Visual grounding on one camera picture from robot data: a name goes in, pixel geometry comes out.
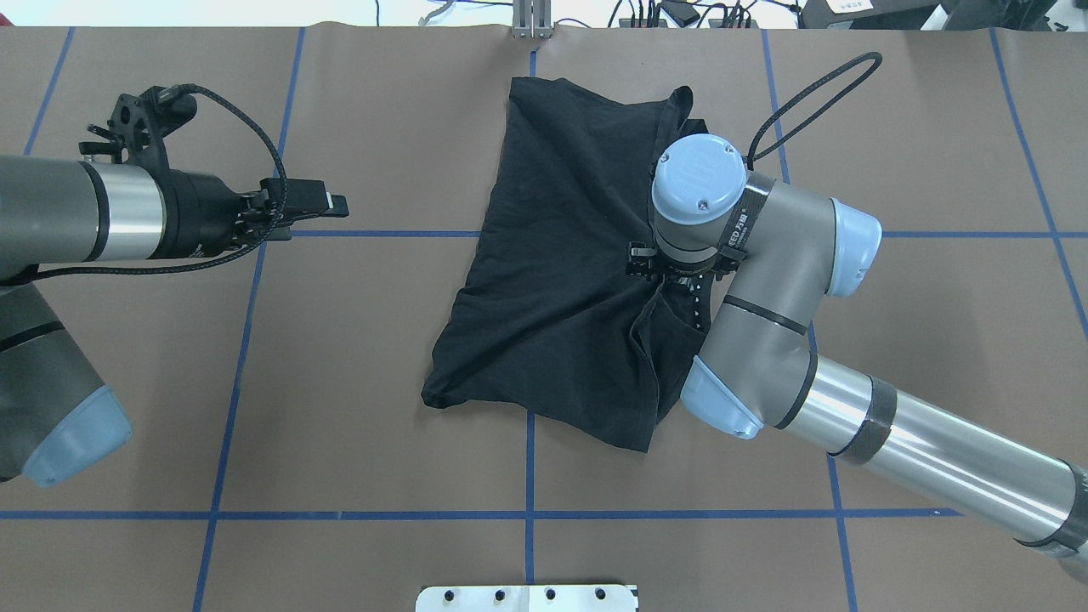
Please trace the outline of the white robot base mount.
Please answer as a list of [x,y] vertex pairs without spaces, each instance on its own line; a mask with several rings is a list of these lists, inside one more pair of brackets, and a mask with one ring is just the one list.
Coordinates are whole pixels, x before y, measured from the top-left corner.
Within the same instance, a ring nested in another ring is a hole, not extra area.
[[432,586],[416,611],[638,611],[636,586],[603,584]]

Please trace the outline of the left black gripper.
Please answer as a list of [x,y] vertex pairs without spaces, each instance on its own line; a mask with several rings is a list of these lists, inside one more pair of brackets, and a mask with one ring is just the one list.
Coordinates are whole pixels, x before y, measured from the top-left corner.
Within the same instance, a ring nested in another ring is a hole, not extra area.
[[276,228],[349,216],[346,197],[332,194],[319,179],[264,178],[261,191],[233,191],[221,178],[201,172],[171,170],[164,178],[163,259],[213,258],[251,247],[268,228],[273,207],[280,210]]

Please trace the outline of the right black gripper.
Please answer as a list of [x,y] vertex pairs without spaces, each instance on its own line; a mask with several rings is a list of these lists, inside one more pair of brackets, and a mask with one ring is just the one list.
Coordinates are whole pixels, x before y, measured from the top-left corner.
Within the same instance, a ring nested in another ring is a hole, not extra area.
[[679,260],[667,257],[660,249],[641,241],[630,241],[628,244],[627,276],[642,276],[646,279],[652,279],[654,276],[668,279],[688,278],[688,276],[714,276],[715,280],[720,281],[724,276],[734,274],[735,271],[735,261],[722,255],[710,257],[702,264],[681,264]]

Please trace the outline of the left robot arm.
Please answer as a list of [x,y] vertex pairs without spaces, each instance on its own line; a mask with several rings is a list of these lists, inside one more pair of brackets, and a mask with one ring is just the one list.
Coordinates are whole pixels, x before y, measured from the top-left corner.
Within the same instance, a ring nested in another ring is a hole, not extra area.
[[302,219],[343,218],[349,203],[318,179],[265,178],[237,191],[160,156],[120,162],[3,156],[3,482],[47,489],[112,456],[133,437],[116,389],[70,329],[70,298],[98,306],[92,276],[183,274],[287,240]]

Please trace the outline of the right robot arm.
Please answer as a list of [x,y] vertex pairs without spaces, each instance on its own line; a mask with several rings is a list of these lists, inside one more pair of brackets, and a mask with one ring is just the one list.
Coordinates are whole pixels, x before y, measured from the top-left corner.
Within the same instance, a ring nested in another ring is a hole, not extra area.
[[681,391],[693,415],[750,440],[766,426],[1006,531],[1085,582],[1085,470],[937,407],[873,375],[894,338],[934,340],[947,374],[967,336],[902,310],[831,339],[844,365],[813,347],[824,298],[846,298],[881,248],[881,222],[839,199],[753,171],[722,137],[665,149],[650,185],[654,245],[632,243],[630,269],[732,276]]

